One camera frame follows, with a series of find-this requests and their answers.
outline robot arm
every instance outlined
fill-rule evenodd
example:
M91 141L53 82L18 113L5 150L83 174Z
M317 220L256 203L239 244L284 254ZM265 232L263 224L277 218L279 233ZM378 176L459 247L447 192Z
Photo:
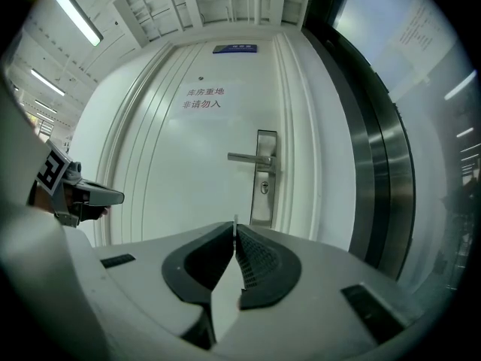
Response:
M98 219L106 207L123 203L123 193L83 179L80 162L73 162L50 141L47 145L50 154L36 181L49 195L53 212L62 225L77 227L84 220ZM71 203L65 199L66 187L72 190Z

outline black vent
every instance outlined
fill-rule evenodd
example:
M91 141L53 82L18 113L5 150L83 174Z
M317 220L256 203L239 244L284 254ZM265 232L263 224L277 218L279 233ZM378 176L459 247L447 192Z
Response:
M403 331L403 326L362 285L340 291L378 344Z
M123 265L124 263L135 261L135 258L130 254L122 254L121 256L113 256L111 258L101 259L102 265L105 268L113 268L114 266Z
M235 251L245 287L241 310L277 304L301 277L301 261L290 249L247 226L237 226Z

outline keyhole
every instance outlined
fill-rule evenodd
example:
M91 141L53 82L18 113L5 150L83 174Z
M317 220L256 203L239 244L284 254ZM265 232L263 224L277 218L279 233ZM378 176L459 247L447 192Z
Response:
M262 183L261 183L261 193L262 193L262 194L267 194L268 191L269 191L269 183L267 183L267 182L265 182L265 181L262 182Z

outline white door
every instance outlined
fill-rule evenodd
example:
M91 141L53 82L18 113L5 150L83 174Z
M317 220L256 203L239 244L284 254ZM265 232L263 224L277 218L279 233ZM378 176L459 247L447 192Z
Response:
M257 53L212 54L216 45L249 43ZM278 89L270 41L176 50L126 136L113 186L126 200L113 210L112 242L160 238L235 215L249 224L255 165L228 161L227 154L256 155L259 130L279 134ZM233 258L213 293L218 339L237 317L242 287Z
M257 131L279 131L280 109L272 43L257 41L257 53L212 53L236 43L243 42L202 44L177 88L156 138L143 212L132 215L141 216L132 226L142 240L235 214L250 222L255 166L227 153L255 155Z

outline door handle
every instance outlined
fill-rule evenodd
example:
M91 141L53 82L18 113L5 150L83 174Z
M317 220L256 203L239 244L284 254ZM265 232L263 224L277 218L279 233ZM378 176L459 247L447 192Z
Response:
M261 172L276 172L276 157L275 156L259 156L246 155L243 153L228 153L227 160L234 160L237 162L254 163L259 165L258 171Z
M228 153L227 159L256 165L250 224L254 226L272 227L276 192L276 171L280 164L280 162L277 161L277 133L275 131L257 131L257 149L255 155Z

